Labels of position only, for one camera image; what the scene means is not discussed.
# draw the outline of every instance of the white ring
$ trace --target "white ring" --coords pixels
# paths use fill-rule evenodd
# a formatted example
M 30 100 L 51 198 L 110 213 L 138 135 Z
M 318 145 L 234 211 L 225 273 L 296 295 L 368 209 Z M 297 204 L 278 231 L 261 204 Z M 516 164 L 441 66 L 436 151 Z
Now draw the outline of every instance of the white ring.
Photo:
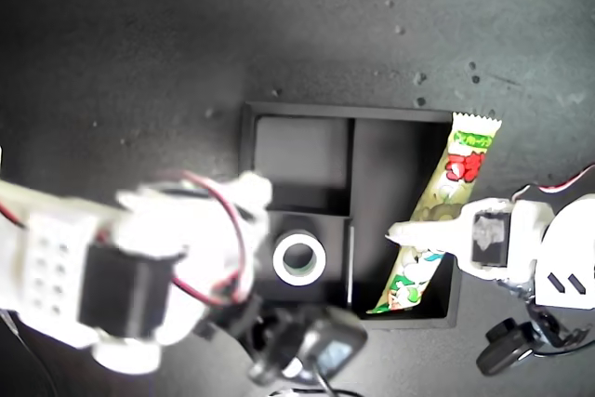
M 287 269 L 284 262 L 285 253 L 294 245 L 303 244 L 312 250 L 311 268 L 304 274 L 296 274 Z M 309 285 L 321 277 L 326 266 L 326 253 L 324 248 L 315 237 L 303 232 L 295 232 L 284 237 L 275 248 L 272 255 L 272 267 L 277 275 L 290 285 L 302 286 Z

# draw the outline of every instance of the cable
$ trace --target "cable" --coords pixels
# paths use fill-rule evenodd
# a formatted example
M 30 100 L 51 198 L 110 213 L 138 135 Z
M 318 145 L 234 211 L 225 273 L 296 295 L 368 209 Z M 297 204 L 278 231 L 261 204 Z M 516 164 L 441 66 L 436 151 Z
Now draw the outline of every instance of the cable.
M 25 350 L 29 353 L 29 355 L 31 355 L 33 360 L 41 369 L 42 374 L 45 376 L 46 382 L 49 385 L 48 395 L 51 395 L 52 397 L 58 397 L 58 389 L 56 388 L 56 383 L 54 383 L 54 378 L 50 374 L 49 369 L 47 368 L 43 360 L 38 355 L 36 355 L 35 352 L 33 352 L 31 348 L 27 345 L 27 343 L 25 343 L 25 340 L 22 339 L 19 333 L 19 329 L 17 328 L 17 325 L 10 316 L 10 313 L 8 313 L 5 310 L 0 310 L 0 318 L 6 323 L 10 332 L 12 332 L 14 336 L 20 341 L 22 347 L 25 348 Z
M 312 362 L 312 370 L 314 371 L 314 375 L 316 376 L 318 383 L 320 383 L 320 386 L 323 387 L 323 390 L 326 392 L 328 397 L 338 397 L 337 393 L 335 392 L 335 390 L 333 390 L 333 387 L 328 382 L 328 380 L 324 376 L 323 372 L 320 370 L 320 366 L 318 365 L 318 362 L 316 362 L 316 361 Z
M 592 167 L 595 167 L 595 164 L 588 165 L 587 167 L 583 168 L 583 170 L 580 171 L 578 174 L 575 174 L 574 176 L 566 180 L 564 183 L 561 183 L 560 185 L 541 186 L 536 183 L 528 183 L 524 185 L 522 188 L 520 188 L 518 191 L 516 191 L 514 194 L 512 194 L 510 200 L 511 202 L 516 202 L 519 199 L 519 197 L 532 186 L 537 187 L 540 191 L 545 192 L 547 194 L 555 194 L 557 192 L 562 192 L 573 186 L 577 181 L 579 181 L 585 174 L 587 174 L 590 171 Z
M 238 257 L 239 257 L 239 267 L 237 271 L 231 273 L 227 278 L 219 281 L 215 284 L 213 288 L 220 289 L 226 286 L 230 286 L 235 282 L 234 290 L 231 292 L 231 299 L 222 299 L 222 298 L 213 298 L 209 297 L 205 294 L 202 294 L 192 286 L 186 284 L 185 281 L 176 277 L 173 280 L 174 285 L 188 294 L 189 296 L 198 299 L 199 301 L 203 302 L 209 306 L 226 306 L 230 304 L 236 304 L 242 300 L 242 297 L 238 296 L 238 292 L 242 289 L 241 283 L 243 276 L 245 274 L 245 266 L 246 266 L 246 248 L 245 248 L 245 241 L 244 236 L 242 234 L 242 229 L 240 227 L 240 214 L 237 210 L 237 207 L 228 201 L 225 196 L 217 189 L 215 185 L 209 179 L 205 179 L 200 177 L 190 171 L 182 171 L 179 176 L 182 179 L 188 180 L 193 185 L 200 187 L 202 190 L 205 190 L 208 196 L 213 197 L 216 199 L 223 209 L 225 209 L 226 213 L 228 214 L 231 224 L 235 230 L 237 240 L 238 240 Z
M 290 388 L 288 390 L 276 390 L 273 394 L 269 394 L 269 397 L 275 396 L 284 396 L 289 393 L 294 393 L 297 395 L 324 395 L 326 391 L 323 389 L 301 389 L 301 388 Z M 355 392 L 353 390 L 334 390 L 335 395 L 338 397 L 346 396 L 346 397 L 363 397 L 362 394 Z
M 0 214 L 4 216 L 10 223 L 13 225 L 24 229 L 25 226 L 22 224 L 19 218 L 17 218 L 12 211 L 6 208 L 4 205 L 0 204 Z
M 592 348 L 593 346 L 595 346 L 595 339 L 591 340 L 589 343 L 585 343 L 576 348 L 568 349 L 565 351 L 533 352 L 533 356 L 537 358 L 563 357 L 566 355 L 572 355 L 573 353 L 581 352 L 588 348 Z

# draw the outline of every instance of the snack bag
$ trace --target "snack bag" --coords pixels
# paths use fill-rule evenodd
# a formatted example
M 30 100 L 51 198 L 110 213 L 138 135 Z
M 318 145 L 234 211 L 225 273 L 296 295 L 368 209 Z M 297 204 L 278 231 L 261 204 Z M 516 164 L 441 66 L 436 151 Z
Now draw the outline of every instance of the snack bag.
M 500 125 L 500 121 L 491 118 L 453 113 L 453 128 L 443 156 L 410 220 L 458 217 L 471 196 L 485 153 Z M 442 252 L 402 246 L 382 296 L 368 313 L 397 311 L 419 304 L 442 258 Z

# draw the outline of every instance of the cartoon illustration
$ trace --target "cartoon illustration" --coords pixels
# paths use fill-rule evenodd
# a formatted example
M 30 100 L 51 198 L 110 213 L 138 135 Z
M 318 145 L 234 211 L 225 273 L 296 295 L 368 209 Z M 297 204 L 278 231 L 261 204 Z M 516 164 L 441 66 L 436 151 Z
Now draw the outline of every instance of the cartoon illustration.
M 418 256 L 408 253 L 403 261 L 403 274 L 396 274 L 389 288 L 388 308 L 392 311 L 415 306 L 421 300 L 426 284 L 436 270 L 432 264 L 443 255 L 425 251 Z

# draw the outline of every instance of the black tray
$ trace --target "black tray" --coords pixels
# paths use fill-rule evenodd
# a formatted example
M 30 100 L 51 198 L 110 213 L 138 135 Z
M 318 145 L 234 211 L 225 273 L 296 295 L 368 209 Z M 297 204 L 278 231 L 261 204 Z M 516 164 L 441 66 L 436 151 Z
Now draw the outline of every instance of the black tray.
M 398 247 L 384 237 L 408 220 L 442 155 L 449 112 L 253 102 L 245 105 L 240 170 L 273 184 L 271 234 L 258 253 L 256 290 L 282 302 L 350 308 L 368 328 L 452 327 L 460 271 L 447 255 L 422 302 L 379 315 L 374 308 Z M 275 240 L 307 229 L 324 246 L 323 276 L 287 285 L 272 269 Z

